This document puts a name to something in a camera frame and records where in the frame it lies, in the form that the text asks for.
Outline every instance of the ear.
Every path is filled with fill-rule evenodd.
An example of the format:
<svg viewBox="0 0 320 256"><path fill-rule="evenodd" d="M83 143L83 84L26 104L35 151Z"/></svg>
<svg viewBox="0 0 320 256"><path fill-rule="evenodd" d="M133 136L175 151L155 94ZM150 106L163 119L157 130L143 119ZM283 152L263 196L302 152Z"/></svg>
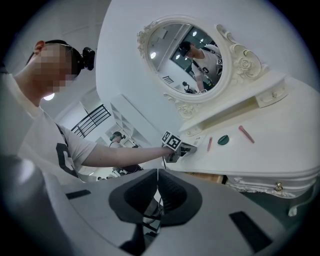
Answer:
<svg viewBox="0 0 320 256"><path fill-rule="evenodd" d="M34 49L33 49L33 53L35 54L35 55L38 55L41 51L42 51L42 49L45 47L45 42L44 41L39 41L39 42L37 42L36 44L35 44L35 46L34 46Z"/></svg>

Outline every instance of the drawer knob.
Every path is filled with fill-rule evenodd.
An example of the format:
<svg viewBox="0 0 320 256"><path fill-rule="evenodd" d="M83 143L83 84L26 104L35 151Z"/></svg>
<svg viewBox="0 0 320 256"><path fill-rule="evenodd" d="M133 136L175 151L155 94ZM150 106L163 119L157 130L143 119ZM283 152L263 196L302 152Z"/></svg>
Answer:
<svg viewBox="0 0 320 256"><path fill-rule="evenodd" d="M284 188L281 186L281 184L282 184L282 183L278 181L278 182L276 183L276 187L275 187L274 190L277 191L277 192L283 190Z"/></svg>

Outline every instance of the white tabletop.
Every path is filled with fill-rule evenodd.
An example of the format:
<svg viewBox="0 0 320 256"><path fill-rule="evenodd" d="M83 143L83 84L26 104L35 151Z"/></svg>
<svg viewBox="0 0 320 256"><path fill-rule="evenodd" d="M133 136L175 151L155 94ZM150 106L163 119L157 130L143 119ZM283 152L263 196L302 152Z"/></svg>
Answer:
<svg viewBox="0 0 320 256"><path fill-rule="evenodd" d="M217 120L202 133L182 137L193 145L201 137L197 152L167 163L176 171L256 177L298 177L320 169L320 94L294 78L286 78L288 95L277 103L259 108L248 105ZM240 130L242 125L252 143ZM218 139L229 136L226 145ZM209 152L207 147L212 137Z"/></svg>

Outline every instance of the man in white t-shirt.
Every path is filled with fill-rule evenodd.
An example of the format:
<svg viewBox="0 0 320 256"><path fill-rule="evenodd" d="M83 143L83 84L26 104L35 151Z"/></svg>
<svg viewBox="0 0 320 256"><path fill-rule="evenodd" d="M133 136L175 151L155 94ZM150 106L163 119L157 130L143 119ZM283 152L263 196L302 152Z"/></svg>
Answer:
<svg viewBox="0 0 320 256"><path fill-rule="evenodd" d="M37 42L18 74L1 69L1 154L29 159L43 172L57 176L61 184L68 184L81 182L77 172L81 165L123 167L173 153L168 147L110 148L88 141L57 125L39 107L43 97L58 92L85 65L76 49L52 40Z"/></svg>
<svg viewBox="0 0 320 256"><path fill-rule="evenodd" d="M218 83L222 73L222 58L218 47L207 44L202 49L197 49L194 43L184 41L180 43L178 50L183 57L193 59L191 68L200 92L205 89L203 76L207 76L213 86Z"/></svg>

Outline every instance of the oval mirror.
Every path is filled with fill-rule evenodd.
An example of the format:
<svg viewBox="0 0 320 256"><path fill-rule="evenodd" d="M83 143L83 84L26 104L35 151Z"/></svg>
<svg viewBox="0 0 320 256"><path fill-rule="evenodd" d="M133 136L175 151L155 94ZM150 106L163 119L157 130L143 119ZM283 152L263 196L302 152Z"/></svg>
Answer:
<svg viewBox="0 0 320 256"><path fill-rule="evenodd" d="M187 23L158 28L147 47L149 64L162 81L184 94L201 94L218 83L223 60L213 39Z"/></svg>

